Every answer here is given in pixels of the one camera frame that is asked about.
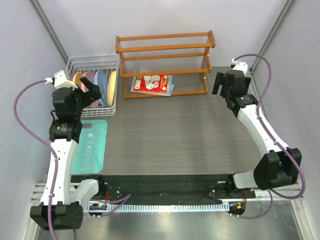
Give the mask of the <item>pink plate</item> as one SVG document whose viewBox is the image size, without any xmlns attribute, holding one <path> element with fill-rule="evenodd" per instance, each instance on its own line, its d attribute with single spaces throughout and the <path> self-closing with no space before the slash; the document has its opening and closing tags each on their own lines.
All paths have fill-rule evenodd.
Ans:
<svg viewBox="0 0 320 240">
<path fill-rule="evenodd" d="M 92 84 L 94 83 L 94 74 L 92 72 L 87 71 L 83 74 L 83 76 L 86 77 Z M 88 88 L 83 83 L 81 83 L 81 89 L 83 92 L 88 91 Z M 99 106 L 98 100 L 96 100 L 90 105 L 91 108 L 97 108 L 98 106 Z"/>
</svg>

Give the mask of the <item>cream yellow plate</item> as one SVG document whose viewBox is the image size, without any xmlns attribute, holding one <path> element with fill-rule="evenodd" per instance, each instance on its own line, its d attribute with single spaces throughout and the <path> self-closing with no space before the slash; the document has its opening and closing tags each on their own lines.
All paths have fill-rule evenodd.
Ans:
<svg viewBox="0 0 320 240">
<path fill-rule="evenodd" d="M 117 71 L 113 71 L 108 79 L 107 104 L 109 107 L 113 105 L 117 81 Z"/>
</svg>

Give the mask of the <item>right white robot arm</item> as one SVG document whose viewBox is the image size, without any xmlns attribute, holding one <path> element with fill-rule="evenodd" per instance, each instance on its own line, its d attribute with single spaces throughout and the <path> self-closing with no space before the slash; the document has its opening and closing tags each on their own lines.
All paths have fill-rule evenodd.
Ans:
<svg viewBox="0 0 320 240">
<path fill-rule="evenodd" d="M 251 78 L 241 70 L 218 72 L 212 94 L 224 98 L 227 108 L 247 128 L 258 147 L 261 159 L 254 170 L 231 175 L 226 184 L 226 193 L 233 198 L 244 189 L 258 188 L 272 190 L 297 183 L 302 153 L 298 148 L 290 148 L 272 130 L 265 116 L 258 108 L 254 95 L 248 93 Z"/>
</svg>

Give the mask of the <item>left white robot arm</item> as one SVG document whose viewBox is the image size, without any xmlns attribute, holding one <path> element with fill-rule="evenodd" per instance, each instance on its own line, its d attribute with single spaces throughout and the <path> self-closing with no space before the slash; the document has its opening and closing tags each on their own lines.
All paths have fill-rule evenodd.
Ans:
<svg viewBox="0 0 320 240">
<path fill-rule="evenodd" d="M 101 98 L 97 85 L 84 76 L 80 81 L 87 87 L 86 92 L 67 86 L 52 94 L 56 115 L 49 128 L 52 156 L 40 203 L 30 209 L 30 217 L 45 231 L 79 229 L 89 201 L 100 200 L 107 192 L 99 174 L 84 177 L 74 192 L 70 190 L 72 166 L 83 127 L 82 111 Z"/>
</svg>

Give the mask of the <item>blue plate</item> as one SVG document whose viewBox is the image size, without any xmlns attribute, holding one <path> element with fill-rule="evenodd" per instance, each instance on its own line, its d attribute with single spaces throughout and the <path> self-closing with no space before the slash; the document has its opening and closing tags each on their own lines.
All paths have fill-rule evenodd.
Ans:
<svg viewBox="0 0 320 240">
<path fill-rule="evenodd" d="M 99 87 L 101 98 L 99 99 L 100 105 L 108 107 L 107 103 L 107 91 L 108 91 L 108 80 L 106 74 L 102 70 L 98 70 L 94 74 L 94 84 Z"/>
</svg>

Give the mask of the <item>orange yellow plate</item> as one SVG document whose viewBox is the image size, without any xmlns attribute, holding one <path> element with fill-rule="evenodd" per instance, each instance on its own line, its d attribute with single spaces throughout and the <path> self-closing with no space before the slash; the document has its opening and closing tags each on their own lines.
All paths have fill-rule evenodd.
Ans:
<svg viewBox="0 0 320 240">
<path fill-rule="evenodd" d="M 81 88 L 81 78 L 84 76 L 84 74 L 82 72 L 77 72 L 73 78 L 72 78 L 72 82 L 78 87 Z"/>
</svg>

